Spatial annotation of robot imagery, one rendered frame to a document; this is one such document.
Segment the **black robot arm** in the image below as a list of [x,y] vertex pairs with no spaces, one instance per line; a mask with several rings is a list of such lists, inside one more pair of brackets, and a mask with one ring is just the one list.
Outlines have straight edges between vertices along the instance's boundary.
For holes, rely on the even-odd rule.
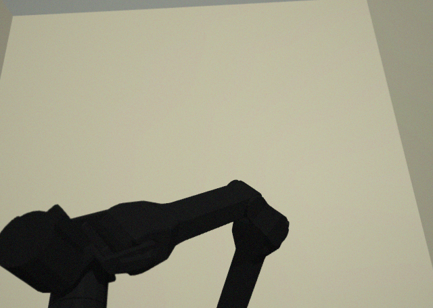
[[109,282],[167,260],[176,245],[233,222],[235,253],[216,308],[247,308],[265,257],[289,232],[286,216],[243,181],[170,203],[124,202],[70,218],[58,204],[12,219],[0,233],[0,266],[49,305],[108,305]]

